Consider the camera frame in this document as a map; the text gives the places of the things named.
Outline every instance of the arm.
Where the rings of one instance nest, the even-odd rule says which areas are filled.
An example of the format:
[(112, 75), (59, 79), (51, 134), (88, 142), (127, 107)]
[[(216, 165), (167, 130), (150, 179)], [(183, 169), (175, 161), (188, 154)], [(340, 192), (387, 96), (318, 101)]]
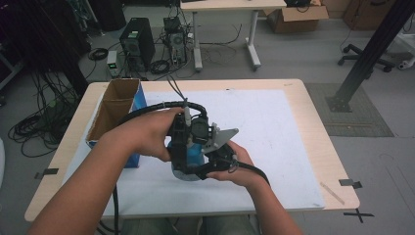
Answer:
[(28, 234), (93, 234), (132, 153), (169, 161), (165, 135), (181, 109), (152, 112), (107, 132), (42, 210)]
[[(234, 142), (228, 142), (237, 154), (239, 161), (254, 165), (248, 152)], [(244, 186), (253, 199), (256, 214), (263, 234), (302, 234), (296, 223), (285, 211), (266, 181), (253, 171), (238, 168), (233, 173), (212, 172), (207, 175), (217, 180), (230, 180)]]

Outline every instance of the handheld device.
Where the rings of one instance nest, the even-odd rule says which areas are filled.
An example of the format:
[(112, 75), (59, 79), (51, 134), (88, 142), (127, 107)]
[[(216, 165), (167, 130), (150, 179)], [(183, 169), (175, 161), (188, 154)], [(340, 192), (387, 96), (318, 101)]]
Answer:
[[(207, 174), (213, 171), (228, 170), (231, 173), (238, 167), (244, 167), (258, 173), (268, 182), (262, 170), (239, 162), (232, 148), (226, 144), (239, 130), (237, 128), (220, 130), (215, 123), (208, 125), (208, 113), (201, 105), (187, 102), (187, 100), (164, 102), (129, 113), (119, 124), (148, 112), (174, 107), (184, 108), (184, 114), (175, 116), (167, 132), (167, 136), (171, 136), (167, 150), (171, 155), (171, 168), (174, 176), (186, 181), (204, 180)], [(191, 117), (189, 109), (200, 113)], [(204, 156), (207, 156), (207, 163), (205, 163)]]

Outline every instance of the black tape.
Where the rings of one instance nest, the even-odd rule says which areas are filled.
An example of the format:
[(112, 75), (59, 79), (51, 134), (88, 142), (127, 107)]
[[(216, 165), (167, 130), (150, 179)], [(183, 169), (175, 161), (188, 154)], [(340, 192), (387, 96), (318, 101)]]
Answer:
[(339, 179), (340, 185), (342, 186), (353, 186), (353, 189), (362, 188), (360, 181), (354, 182), (352, 179)]
[(351, 216), (358, 216), (361, 223), (363, 223), (363, 218), (362, 218), (363, 216), (366, 216), (366, 217), (374, 217), (375, 216), (372, 213), (361, 213), (359, 211), (359, 209), (356, 209), (356, 213), (344, 212), (343, 214), (344, 215), (351, 215)]
[(36, 175), (34, 175), (35, 179), (42, 179), (43, 176), (47, 175), (47, 174), (57, 174), (58, 173), (58, 168), (46, 168), (43, 170), (42, 173), (37, 172)]

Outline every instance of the concrete floor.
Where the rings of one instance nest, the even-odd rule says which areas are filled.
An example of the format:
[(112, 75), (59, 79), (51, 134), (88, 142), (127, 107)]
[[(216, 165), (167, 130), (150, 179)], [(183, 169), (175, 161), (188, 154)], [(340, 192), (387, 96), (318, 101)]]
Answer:
[[(136, 14), (134, 9), (127, 10), (127, 18)], [(156, 38), (161, 29), (155, 25), (153, 30)], [(340, 46), (349, 34), (342, 20), (321, 21), (316, 31), (294, 34), (275, 34), (266, 21), (260, 20), (254, 44), (262, 67), (257, 71), (253, 71), (244, 46), (248, 32), (249, 26), (243, 24), (241, 36), (229, 47), (204, 45), (202, 72), (193, 73), (189, 64), (173, 75), (177, 79), (299, 78), (304, 82), (342, 83), (353, 66), (353, 62), (337, 65), (342, 55)], [(345, 45), (364, 47), (372, 33), (352, 31)], [(93, 37), (92, 47), (108, 47), (117, 42), (119, 35), (120, 31), (115, 31)], [(201, 40), (206, 42), (228, 41), (235, 36), (232, 25), (200, 27)], [(158, 45), (155, 58), (161, 51)], [(400, 63), (407, 59), (403, 52), (398, 45), (392, 45), (386, 58)], [(79, 66), (88, 74), (94, 64), (83, 58)], [(150, 80), (158, 78), (149, 73), (141, 75)], [(91, 82), (109, 79), (105, 62), (99, 62), (88, 78)], [(304, 234), (413, 234), (415, 231), (415, 69), (385, 73), (375, 67), (362, 87), (395, 137), (331, 139), (349, 178), (362, 183), (363, 187), (356, 189), (360, 212), (374, 216), (362, 217), (361, 223), (357, 216), (344, 215), (345, 211), (292, 212)], [(53, 153), (42, 158), (25, 158), (21, 145), (7, 137), (14, 124), (36, 111), (36, 89), (29, 71), (22, 71), (1, 92), (8, 104), (0, 108), (0, 137), (6, 150), (0, 189), (0, 233), (24, 234), (30, 223), (23, 216), (40, 182), (34, 175), (48, 166)], [(27, 150), (41, 153), (45, 148), (40, 141), (32, 140)], [(180, 219), (179, 225), (189, 230), (195, 220)]]

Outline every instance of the table leg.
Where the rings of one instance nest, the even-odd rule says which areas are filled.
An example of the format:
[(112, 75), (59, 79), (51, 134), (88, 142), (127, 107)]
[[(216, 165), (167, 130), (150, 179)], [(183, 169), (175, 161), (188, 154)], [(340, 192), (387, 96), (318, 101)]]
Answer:
[(248, 50), (250, 51), (251, 59), (253, 60), (254, 64), (254, 71), (260, 67), (260, 61), (258, 54), (256, 53), (255, 47), (254, 47), (254, 36), (255, 36), (255, 30), (256, 30), (256, 21), (258, 19), (258, 10), (253, 11), (253, 16), (251, 19), (251, 31), (250, 31), (250, 37), (246, 38)]
[(201, 71), (203, 68), (202, 65), (202, 56), (201, 56), (201, 45), (199, 44), (199, 36), (198, 36), (198, 24), (196, 23), (196, 14), (197, 12), (193, 13), (193, 39), (194, 39), (194, 46), (193, 46), (193, 55), (195, 58), (195, 70)]

